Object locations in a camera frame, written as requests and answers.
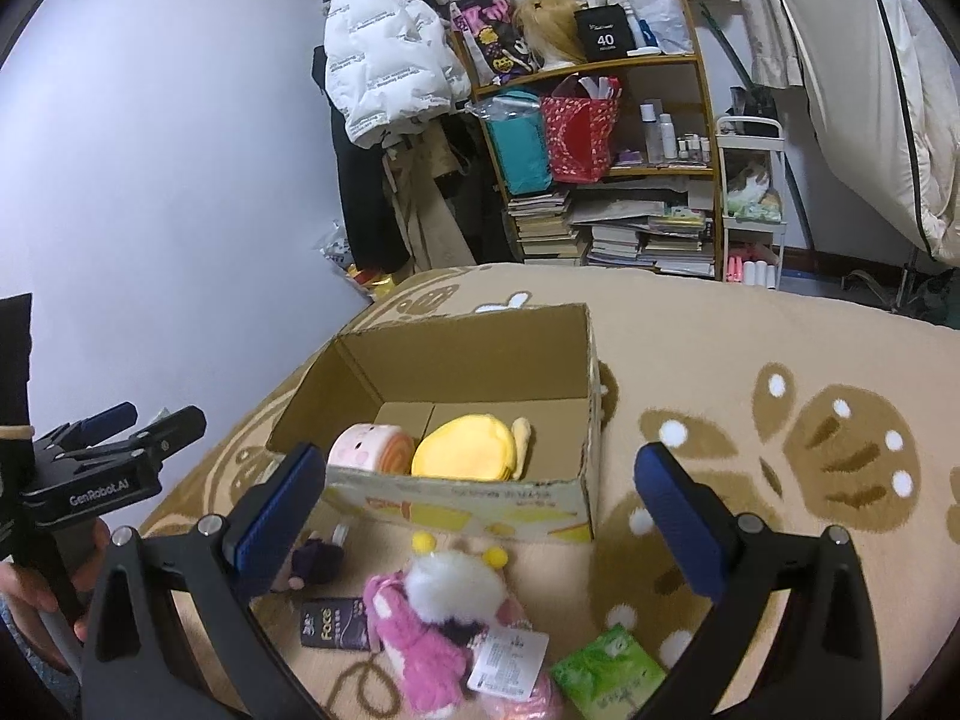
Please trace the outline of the black sleeve forearm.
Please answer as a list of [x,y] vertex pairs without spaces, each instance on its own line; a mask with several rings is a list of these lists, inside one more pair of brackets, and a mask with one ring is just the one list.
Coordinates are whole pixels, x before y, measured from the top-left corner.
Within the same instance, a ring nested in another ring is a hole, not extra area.
[[2,376],[2,439],[26,442],[34,436],[29,417],[29,358],[31,358],[32,296],[2,299],[0,376]]

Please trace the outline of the person's left hand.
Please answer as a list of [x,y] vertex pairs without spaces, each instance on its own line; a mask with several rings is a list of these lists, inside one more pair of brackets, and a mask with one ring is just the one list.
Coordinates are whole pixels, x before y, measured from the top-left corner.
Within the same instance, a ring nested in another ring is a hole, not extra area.
[[[99,572],[103,568],[104,553],[110,543],[109,527],[102,520],[96,520],[91,536],[93,553],[71,576],[71,583],[78,593],[93,592],[96,587]],[[49,667],[66,673],[67,662],[41,619],[41,613],[55,614],[59,611],[59,603],[47,580],[31,567],[3,561],[2,600],[7,605],[14,628],[26,640],[28,649]]]

